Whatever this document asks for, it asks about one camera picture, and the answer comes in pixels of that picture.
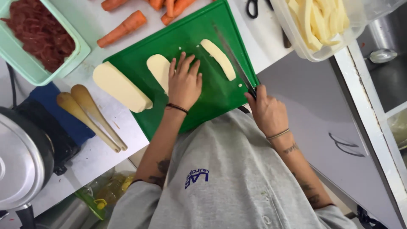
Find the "wooden spoon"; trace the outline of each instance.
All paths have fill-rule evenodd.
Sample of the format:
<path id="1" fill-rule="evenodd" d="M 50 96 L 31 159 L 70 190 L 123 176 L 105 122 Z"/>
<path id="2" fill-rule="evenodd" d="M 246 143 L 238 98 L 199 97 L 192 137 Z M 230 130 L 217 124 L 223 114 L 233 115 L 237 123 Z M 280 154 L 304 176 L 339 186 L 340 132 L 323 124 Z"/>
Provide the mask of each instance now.
<path id="1" fill-rule="evenodd" d="M 123 151 L 126 151 L 127 145 L 103 117 L 88 89 L 84 85 L 77 84 L 71 88 L 71 95 L 85 111 L 92 115 L 103 126 L 107 133 L 113 138 L 113 141 L 115 141 Z"/>
<path id="2" fill-rule="evenodd" d="M 61 92 L 57 96 L 57 104 L 66 110 L 75 118 L 79 119 L 85 125 L 87 125 L 97 136 L 99 136 L 110 148 L 116 153 L 120 152 L 119 146 L 116 145 L 98 126 L 88 117 L 88 115 L 82 110 L 78 103 L 69 92 Z"/>

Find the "white table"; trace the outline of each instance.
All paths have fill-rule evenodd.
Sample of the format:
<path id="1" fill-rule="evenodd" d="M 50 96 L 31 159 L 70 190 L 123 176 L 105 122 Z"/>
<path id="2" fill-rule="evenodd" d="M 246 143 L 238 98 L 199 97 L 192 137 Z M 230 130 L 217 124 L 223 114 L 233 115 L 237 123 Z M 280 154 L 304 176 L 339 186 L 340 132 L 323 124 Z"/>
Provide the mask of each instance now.
<path id="1" fill-rule="evenodd" d="M 148 144 L 130 111 L 97 87 L 91 75 L 94 68 L 106 57 L 164 28 L 160 20 L 164 10 L 157 12 L 142 0 L 130 0 L 113 12 L 105 12 L 100 7 L 102 0 L 51 0 L 51 2 L 92 48 L 89 56 L 74 71 L 64 79 L 56 79 L 55 84 L 61 91 L 69 91 L 75 84 L 85 85 L 107 121 L 129 148 L 125 152 L 115 153 L 100 138 L 89 139 L 82 146 L 81 152 L 68 164 L 68 171 L 62 176 L 53 174 L 48 184 L 31 202 L 35 216 Z M 211 2 L 212 0 L 197 0 L 177 20 Z M 280 25 L 264 0 L 259 0 L 259 17 L 254 20 L 245 13 L 245 1 L 229 0 L 229 4 L 256 74 L 292 51 L 291 48 L 284 48 Z M 141 10 L 146 16 L 146 25 L 107 48 L 99 48 L 96 40 L 114 29 L 135 10 Z M 0 228 L 20 226 L 20 220 L 14 212 L 10 212 L 0 221 Z"/>

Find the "hand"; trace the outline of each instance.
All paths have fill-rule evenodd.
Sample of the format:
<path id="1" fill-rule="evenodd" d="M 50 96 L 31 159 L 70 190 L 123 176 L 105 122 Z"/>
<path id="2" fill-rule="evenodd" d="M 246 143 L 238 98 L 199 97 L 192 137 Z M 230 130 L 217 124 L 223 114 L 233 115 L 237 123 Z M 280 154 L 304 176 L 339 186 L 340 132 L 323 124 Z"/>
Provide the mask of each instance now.
<path id="1" fill-rule="evenodd" d="M 288 129 L 287 110 L 284 103 L 268 96 L 266 86 L 257 86 L 257 101 L 245 93 L 258 128 L 266 137 L 275 136 Z"/>
<path id="2" fill-rule="evenodd" d="M 198 100 L 202 90 L 202 73 L 198 74 L 200 60 L 189 69 L 195 55 L 185 59 L 185 52 L 181 53 L 178 67 L 175 71 L 177 59 L 173 58 L 168 74 L 168 101 L 185 110 L 189 110 Z"/>

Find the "peeled carrot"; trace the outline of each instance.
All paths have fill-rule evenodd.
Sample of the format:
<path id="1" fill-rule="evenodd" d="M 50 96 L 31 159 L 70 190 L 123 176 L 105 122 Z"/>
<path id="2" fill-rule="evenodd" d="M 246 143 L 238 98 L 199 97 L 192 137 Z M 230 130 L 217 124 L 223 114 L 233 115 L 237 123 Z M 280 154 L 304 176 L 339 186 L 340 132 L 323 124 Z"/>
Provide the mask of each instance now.
<path id="1" fill-rule="evenodd" d="M 167 7 L 167 15 L 174 17 L 174 0 L 166 0 L 165 7 Z"/>
<path id="2" fill-rule="evenodd" d="M 164 5 L 164 0 L 150 0 L 150 5 L 155 10 L 160 10 L 162 8 L 162 6 Z"/>
<path id="3" fill-rule="evenodd" d="M 116 9 L 120 5 L 125 4 L 127 1 L 128 0 L 105 0 L 102 2 L 102 8 L 106 11 L 110 11 Z"/>
<path id="4" fill-rule="evenodd" d="M 127 35 L 135 31 L 146 22 L 147 22 L 146 17 L 143 15 L 141 11 L 137 10 L 136 12 L 130 14 L 130 16 L 126 18 L 126 20 L 124 20 L 118 27 L 116 27 L 106 36 L 99 39 L 97 43 L 99 47 L 104 48 L 107 45 L 117 41 L 124 35 Z"/>
<path id="5" fill-rule="evenodd" d="M 174 16 L 170 17 L 168 16 L 168 12 L 165 13 L 161 17 L 161 21 L 164 23 L 164 25 L 168 25 L 173 21 L 176 17 L 181 15 L 181 13 L 188 7 L 190 6 L 195 0 L 177 0 L 174 4 Z"/>

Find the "green cutting board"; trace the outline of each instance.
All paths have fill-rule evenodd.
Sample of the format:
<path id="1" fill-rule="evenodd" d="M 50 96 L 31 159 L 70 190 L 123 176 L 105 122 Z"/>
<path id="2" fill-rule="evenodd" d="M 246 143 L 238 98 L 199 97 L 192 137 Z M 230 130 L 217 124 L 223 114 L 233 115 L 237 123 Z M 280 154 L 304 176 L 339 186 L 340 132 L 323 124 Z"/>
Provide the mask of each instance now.
<path id="1" fill-rule="evenodd" d="M 201 40 L 208 39 L 224 51 L 212 22 L 232 48 L 252 85 L 258 85 L 226 0 L 217 0 L 103 61 L 113 64 L 153 101 L 152 109 L 133 113 L 149 141 L 153 138 L 168 103 L 168 96 L 147 68 L 147 59 L 154 54 L 161 54 L 171 61 L 173 57 L 178 59 L 181 52 L 185 51 L 187 56 L 195 54 L 201 60 L 199 72 L 202 73 L 202 94 L 186 116 L 180 133 L 247 103 L 243 95 L 247 88 L 242 79 L 237 75 L 236 79 L 229 81 L 216 60 L 201 46 L 197 47 Z"/>

